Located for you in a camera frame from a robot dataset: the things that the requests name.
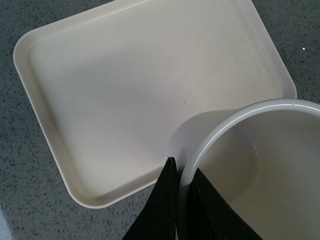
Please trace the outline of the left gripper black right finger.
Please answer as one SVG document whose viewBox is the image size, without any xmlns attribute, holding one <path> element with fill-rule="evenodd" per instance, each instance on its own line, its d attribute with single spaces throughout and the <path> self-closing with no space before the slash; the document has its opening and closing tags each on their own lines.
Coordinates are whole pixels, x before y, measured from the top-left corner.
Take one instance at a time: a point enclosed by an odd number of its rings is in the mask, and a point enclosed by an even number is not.
<svg viewBox="0 0 320 240">
<path fill-rule="evenodd" d="M 260 240 L 200 169 L 190 185 L 191 240 Z"/>
</svg>

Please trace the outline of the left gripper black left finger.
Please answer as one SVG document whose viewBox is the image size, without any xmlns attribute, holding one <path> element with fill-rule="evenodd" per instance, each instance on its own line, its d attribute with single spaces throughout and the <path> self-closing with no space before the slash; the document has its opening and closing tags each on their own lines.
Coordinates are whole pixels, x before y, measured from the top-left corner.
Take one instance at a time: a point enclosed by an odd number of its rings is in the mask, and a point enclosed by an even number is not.
<svg viewBox="0 0 320 240">
<path fill-rule="evenodd" d="M 176 161 L 168 157 L 156 184 L 124 240 L 174 240 L 178 207 Z"/>
</svg>

